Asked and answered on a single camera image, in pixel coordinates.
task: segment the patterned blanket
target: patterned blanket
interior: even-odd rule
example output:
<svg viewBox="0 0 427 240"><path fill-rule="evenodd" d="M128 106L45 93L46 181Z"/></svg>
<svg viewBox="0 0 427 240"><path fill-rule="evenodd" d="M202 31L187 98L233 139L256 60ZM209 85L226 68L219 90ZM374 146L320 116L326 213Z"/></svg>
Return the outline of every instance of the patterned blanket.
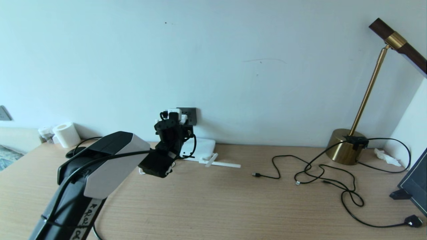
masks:
<svg viewBox="0 0 427 240"><path fill-rule="evenodd" d="M0 145L0 172L16 162L23 155Z"/></svg>

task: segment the toilet paper roll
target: toilet paper roll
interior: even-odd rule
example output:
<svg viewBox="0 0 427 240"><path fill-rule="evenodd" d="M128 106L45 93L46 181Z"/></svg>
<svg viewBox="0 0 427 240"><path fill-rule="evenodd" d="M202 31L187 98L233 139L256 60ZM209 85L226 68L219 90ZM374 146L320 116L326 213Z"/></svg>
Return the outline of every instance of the toilet paper roll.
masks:
<svg viewBox="0 0 427 240"><path fill-rule="evenodd" d="M53 133L64 148L72 147L80 142L79 134L77 133L74 124L71 122L63 123L54 127Z"/></svg>

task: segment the handwritten label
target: handwritten label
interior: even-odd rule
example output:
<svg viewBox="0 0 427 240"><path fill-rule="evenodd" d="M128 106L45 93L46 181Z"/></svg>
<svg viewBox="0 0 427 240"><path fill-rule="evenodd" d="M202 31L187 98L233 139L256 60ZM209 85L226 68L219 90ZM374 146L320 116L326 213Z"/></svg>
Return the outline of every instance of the handwritten label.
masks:
<svg viewBox="0 0 427 240"><path fill-rule="evenodd" d="M101 205L101 199L93 198L83 213L82 218L79 221L79 226L87 226L92 222L95 213L98 211L99 206ZM76 228L71 235L70 240L80 240L82 239L85 232L88 230L87 227Z"/></svg>

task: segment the white stick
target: white stick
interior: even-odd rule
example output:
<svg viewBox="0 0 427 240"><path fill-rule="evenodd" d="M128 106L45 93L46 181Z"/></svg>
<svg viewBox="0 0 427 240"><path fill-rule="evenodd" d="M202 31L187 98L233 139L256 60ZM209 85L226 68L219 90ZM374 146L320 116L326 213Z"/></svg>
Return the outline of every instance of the white stick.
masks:
<svg viewBox="0 0 427 240"><path fill-rule="evenodd" d="M210 165L212 165L212 163L215 161L215 159L218 157L218 153L215 153L211 159L208 161L208 163L205 165L205 167L209 167Z"/></svg>
<svg viewBox="0 0 427 240"><path fill-rule="evenodd" d="M201 164L207 164L208 161L206 160L199 160L199 163ZM217 165L217 166L224 166L224 167L236 167L236 168L240 168L241 165L240 164L234 164L234 163L223 163L223 162L212 162L212 165Z"/></svg>

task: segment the wall socket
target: wall socket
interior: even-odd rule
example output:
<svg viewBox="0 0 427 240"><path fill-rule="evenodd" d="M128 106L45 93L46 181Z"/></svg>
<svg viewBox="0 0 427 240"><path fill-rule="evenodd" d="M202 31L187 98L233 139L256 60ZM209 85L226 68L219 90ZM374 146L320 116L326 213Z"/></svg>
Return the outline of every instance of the wall socket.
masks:
<svg viewBox="0 0 427 240"><path fill-rule="evenodd" d="M7 114L6 108L0 106L0 121L11 121L9 114Z"/></svg>
<svg viewBox="0 0 427 240"><path fill-rule="evenodd" d="M196 108L179 108L179 109L181 109L182 114L187 115L188 125L192 125L192 126L197 125Z"/></svg>

